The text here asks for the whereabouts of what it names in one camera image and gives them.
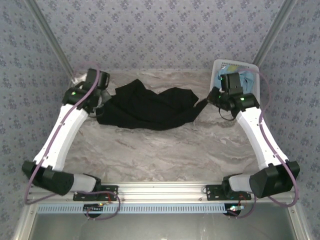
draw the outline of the white laundry basket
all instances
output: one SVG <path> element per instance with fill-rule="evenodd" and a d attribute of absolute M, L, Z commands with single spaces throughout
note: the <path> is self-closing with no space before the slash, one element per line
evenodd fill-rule
<path fill-rule="evenodd" d="M 212 74 L 211 74 L 211 82 L 210 82 L 210 91 L 214 87 L 215 84 L 215 76 L 220 69 L 222 69 L 226 65 L 234 65 L 234 66 L 241 66 L 247 69 L 252 69 L 259 72 L 259 68 L 250 63 L 242 62 L 242 61 L 233 61 L 233 60 L 226 60 L 226 59 L 217 59 L 213 63 Z M 255 79 L 252 87 L 252 93 L 254 94 L 255 98 L 257 99 L 258 103 L 260 103 L 260 76 L 258 73 L 255 74 Z"/>

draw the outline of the marble surface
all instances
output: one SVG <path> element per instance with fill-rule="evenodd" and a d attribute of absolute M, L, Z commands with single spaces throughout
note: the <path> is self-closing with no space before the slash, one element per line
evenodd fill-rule
<path fill-rule="evenodd" d="M 208 95 L 211 79 L 207 71 L 110 74 L 112 95 L 115 88 L 140 79 L 156 93 L 179 87 L 191 89 L 200 100 Z M 223 120 L 208 104 L 194 122 L 165 131 L 100 125 L 89 118 L 70 147 L 64 171 L 103 182 L 221 181 L 230 174 L 254 173 L 258 163 L 240 125 Z"/>

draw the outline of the blue cloth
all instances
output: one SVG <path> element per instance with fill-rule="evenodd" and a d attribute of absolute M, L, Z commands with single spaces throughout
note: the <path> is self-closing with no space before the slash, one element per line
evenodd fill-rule
<path fill-rule="evenodd" d="M 220 81 L 220 75 L 224 74 L 232 74 L 237 72 L 237 69 L 243 68 L 243 67 L 236 67 L 234 65 L 227 65 L 224 68 L 220 69 L 214 77 L 214 86 L 218 89 L 221 89 L 221 81 Z M 249 71 L 240 71 L 239 77 L 240 77 L 240 83 L 243 88 L 243 93 L 248 94 L 252 93 L 252 88 L 254 86 L 254 80 L 255 80 L 255 73 L 249 72 Z"/>

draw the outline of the patterned wallpaper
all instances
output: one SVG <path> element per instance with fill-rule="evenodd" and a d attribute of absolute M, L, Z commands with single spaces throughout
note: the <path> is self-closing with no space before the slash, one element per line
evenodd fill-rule
<path fill-rule="evenodd" d="M 73 67 L 206 69 L 252 62 L 283 0 L 37 0 Z"/>
<path fill-rule="evenodd" d="M 21 0 L 0 1 L 0 239 L 9 240 L 23 206 L 32 160 L 53 127 L 67 75 Z"/>
<path fill-rule="evenodd" d="M 260 68 L 271 81 L 267 120 L 290 160 L 298 161 L 300 202 L 320 239 L 320 2 L 294 7 Z M 261 82 L 261 100 L 266 86 Z"/>

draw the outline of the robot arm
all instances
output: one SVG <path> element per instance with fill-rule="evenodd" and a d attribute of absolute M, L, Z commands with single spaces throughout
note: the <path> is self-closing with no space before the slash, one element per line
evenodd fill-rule
<path fill-rule="evenodd" d="M 216 107 L 231 111 L 232 116 L 246 133 L 254 153 L 257 157 L 259 172 L 249 174 L 235 174 L 223 178 L 222 188 L 225 195 L 231 196 L 233 192 L 254 193 L 258 198 L 271 196 L 290 191 L 293 187 L 292 180 L 271 151 L 263 137 L 259 124 L 263 129 L 269 142 L 276 149 L 281 159 L 292 172 L 296 179 L 300 167 L 296 161 L 288 161 L 287 156 L 281 151 L 266 123 L 262 120 L 259 123 L 261 109 L 259 103 L 252 93 L 243 94 L 238 73 L 220 76 L 222 91 L 214 87 L 208 96 L 208 102 Z"/>
<path fill-rule="evenodd" d="M 63 172 L 65 160 L 70 146 L 75 136 L 87 119 L 90 113 L 94 112 L 99 104 L 99 98 L 104 95 L 109 83 L 110 75 L 106 72 L 100 72 L 97 86 L 93 92 L 80 105 L 77 106 L 68 115 L 58 133 L 56 130 L 61 125 L 62 119 L 67 112 L 90 90 L 95 82 L 97 71 L 89 69 L 86 79 L 78 85 L 68 89 L 62 100 L 62 107 L 58 119 L 46 141 L 43 148 L 35 156 L 33 162 L 25 161 L 22 165 L 22 171 L 31 177 L 36 166 L 42 160 L 50 141 L 54 138 L 50 146 L 47 158 L 41 164 L 36 173 L 33 184 L 59 195 L 65 195 L 68 192 L 92 192 L 99 188 L 101 180 L 86 174 L 71 174 Z"/>

